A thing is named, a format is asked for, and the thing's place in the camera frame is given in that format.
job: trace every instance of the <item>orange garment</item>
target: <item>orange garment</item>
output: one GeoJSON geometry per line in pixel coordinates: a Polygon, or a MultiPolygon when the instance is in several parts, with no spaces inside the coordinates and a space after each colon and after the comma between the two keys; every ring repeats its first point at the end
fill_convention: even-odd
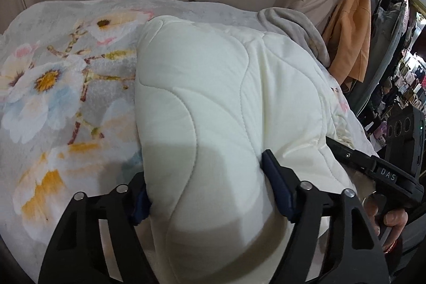
{"type": "Polygon", "coordinates": [[[347,77],[363,82],[371,34],[371,1],[341,0],[322,35],[329,51],[329,73],[343,84],[347,77]]]}

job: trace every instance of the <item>human hand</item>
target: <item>human hand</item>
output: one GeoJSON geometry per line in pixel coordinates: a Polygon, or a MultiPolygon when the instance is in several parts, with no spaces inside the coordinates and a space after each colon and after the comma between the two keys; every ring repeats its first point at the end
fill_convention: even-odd
{"type": "MultiPolygon", "coordinates": [[[[376,235],[378,236],[380,234],[380,227],[376,222],[375,216],[379,211],[379,207],[372,195],[370,195],[364,201],[364,209],[368,215],[368,218],[370,219],[371,224],[373,225],[373,229],[376,232],[376,235]]],[[[387,251],[401,235],[401,232],[407,224],[407,221],[408,214],[404,209],[394,209],[386,213],[384,217],[384,224],[386,226],[392,227],[392,231],[383,245],[384,252],[387,251]]]]}

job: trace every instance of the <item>white comforter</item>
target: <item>white comforter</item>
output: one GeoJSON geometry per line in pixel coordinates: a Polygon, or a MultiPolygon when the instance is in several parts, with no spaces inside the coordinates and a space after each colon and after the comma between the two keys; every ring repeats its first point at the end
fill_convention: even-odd
{"type": "MultiPolygon", "coordinates": [[[[137,56],[157,273],[166,283],[268,282],[292,225],[275,208],[261,153],[320,190],[356,190],[325,143],[355,147],[341,102],[315,60],[271,32],[157,17],[137,56]]],[[[354,182],[360,198],[371,188],[354,182]]]]}

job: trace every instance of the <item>metal screw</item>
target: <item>metal screw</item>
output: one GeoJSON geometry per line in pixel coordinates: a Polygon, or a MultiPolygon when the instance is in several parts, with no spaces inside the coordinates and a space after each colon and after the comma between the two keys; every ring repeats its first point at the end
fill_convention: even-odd
{"type": "Polygon", "coordinates": [[[116,191],[117,193],[125,193],[128,190],[128,186],[126,184],[120,184],[117,188],[116,191]]]}
{"type": "Polygon", "coordinates": [[[355,196],[355,192],[352,189],[345,189],[343,192],[345,193],[345,195],[347,197],[354,197],[355,196]]]}
{"type": "Polygon", "coordinates": [[[311,190],[312,189],[312,183],[308,181],[302,181],[300,183],[300,187],[304,190],[311,190]]]}
{"type": "Polygon", "coordinates": [[[84,198],[84,193],[83,192],[78,192],[78,193],[74,194],[74,200],[79,201],[79,200],[81,200],[83,198],[84,198]]]}

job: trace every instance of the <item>fingernail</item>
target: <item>fingernail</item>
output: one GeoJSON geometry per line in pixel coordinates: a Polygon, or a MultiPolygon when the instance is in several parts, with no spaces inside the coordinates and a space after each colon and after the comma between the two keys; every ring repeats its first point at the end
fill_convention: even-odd
{"type": "Polygon", "coordinates": [[[390,224],[395,220],[395,213],[389,212],[385,215],[385,223],[390,224]]]}

